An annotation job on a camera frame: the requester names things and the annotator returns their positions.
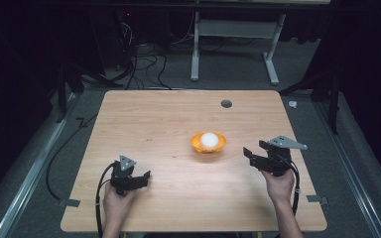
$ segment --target wooden table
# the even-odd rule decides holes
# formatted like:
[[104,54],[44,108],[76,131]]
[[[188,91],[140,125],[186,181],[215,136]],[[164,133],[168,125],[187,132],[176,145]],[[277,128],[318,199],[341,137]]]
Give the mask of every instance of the wooden table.
[[[222,100],[232,106],[222,107]],[[225,136],[220,153],[193,149],[191,137],[201,131]],[[276,91],[109,91],[70,195],[80,205],[66,208],[62,230],[97,230],[96,187],[119,155],[137,162],[134,177],[151,171],[123,231],[278,230],[265,180],[242,151],[266,156],[258,141],[279,135],[296,140]],[[321,231],[326,221],[318,202],[307,200],[316,192],[300,150],[292,158],[303,190],[297,219],[302,230]]]

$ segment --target orange bowl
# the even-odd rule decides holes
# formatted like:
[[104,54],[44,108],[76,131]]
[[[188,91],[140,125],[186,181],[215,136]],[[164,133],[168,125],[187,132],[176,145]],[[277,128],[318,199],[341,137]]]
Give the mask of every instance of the orange bowl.
[[215,134],[215,136],[218,137],[218,144],[215,148],[213,149],[207,149],[207,148],[204,148],[203,145],[201,144],[200,142],[200,138],[202,137],[203,134],[205,134],[207,132],[199,132],[197,134],[195,134],[194,136],[191,137],[190,139],[190,143],[191,145],[194,147],[194,149],[198,152],[198,153],[203,153],[203,154],[210,154],[210,153],[218,153],[221,151],[221,149],[224,147],[225,145],[225,142],[226,142],[226,139],[223,135],[221,135],[220,133],[217,133],[217,132],[211,132],[213,134]]

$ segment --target white ball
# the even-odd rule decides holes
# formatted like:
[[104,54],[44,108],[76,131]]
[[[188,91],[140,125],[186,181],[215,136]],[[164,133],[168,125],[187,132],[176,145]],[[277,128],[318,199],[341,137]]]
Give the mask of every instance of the white ball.
[[218,145],[218,137],[214,133],[204,133],[200,137],[200,143],[206,149],[215,149]]

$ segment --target human arm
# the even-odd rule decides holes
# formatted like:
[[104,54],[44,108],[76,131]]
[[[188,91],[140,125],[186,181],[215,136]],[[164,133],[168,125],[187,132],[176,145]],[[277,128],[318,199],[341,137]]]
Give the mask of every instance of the human arm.
[[280,177],[274,177],[264,171],[261,171],[261,173],[265,177],[268,195],[274,204],[280,237],[304,237],[290,203],[295,183],[292,171],[288,170]]
[[116,193],[116,188],[109,182],[104,192],[104,212],[106,223],[104,225],[103,238],[118,238],[120,227],[128,215],[136,190],[130,190],[125,196]]

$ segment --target gray carpet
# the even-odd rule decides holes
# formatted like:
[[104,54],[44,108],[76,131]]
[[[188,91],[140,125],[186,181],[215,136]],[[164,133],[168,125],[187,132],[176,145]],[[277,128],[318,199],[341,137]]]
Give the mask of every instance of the gray carpet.
[[[162,74],[162,81],[171,88],[196,89],[284,89],[302,79],[304,72],[315,52],[317,44],[298,45],[295,42],[280,43],[274,56],[274,63],[280,85],[272,86],[267,78],[265,65],[261,62],[259,49],[268,50],[265,41],[251,44],[225,44],[216,52],[216,44],[206,44],[207,49],[200,54],[199,82],[191,82],[191,50],[171,48],[163,53],[168,62]],[[140,54],[153,54],[151,46],[142,49]],[[157,65],[146,71],[148,60],[138,61],[139,69],[136,79],[131,80],[130,89],[143,87],[162,87],[157,83],[157,75],[163,68],[163,59],[157,58]],[[107,70],[109,75],[116,74],[113,68]],[[66,140],[76,131],[79,125],[77,117],[88,119],[98,113],[105,91],[103,86],[86,85],[86,90],[78,96],[73,111],[66,119],[62,134],[52,149],[51,156],[61,148]],[[363,216],[351,187],[347,182],[343,166],[325,124],[318,116],[317,104],[311,103],[309,93],[283,97],[291,124],[298,141],[309,145],[303,155],[310,171],[317,194],[325,197],[327,204],[322,206],[327,220],[327,228],[322,232],[306,233],[306,237],[373,237]],[[297,100],[298,107],[288,106],[289,100]],[[361,130],[353,120],[343,97],[340,99],[337,126],[339,139],[347,155],[357,168],[359,178],[377,208],[381,217],[381,168],[367,145]],[[26,147],[11,171],[0,186],[0,221],[8,209],[14,195],[33,164],[37,151],[46,144],[47,135],[56,121],[56,112]],[[92,131],[90,125],[78,133],[59,151],[55,157],[50,181],[54,192],[68,198],[73,186],[82,155]],[[57,205],[46,188],[45,176],[41,176],[37,187],[15,226],[12,237],[96,237],[96,233],[64,233],[60,223],[64,209]],[[267,232],[264,237],[274,237],[277,233]]]

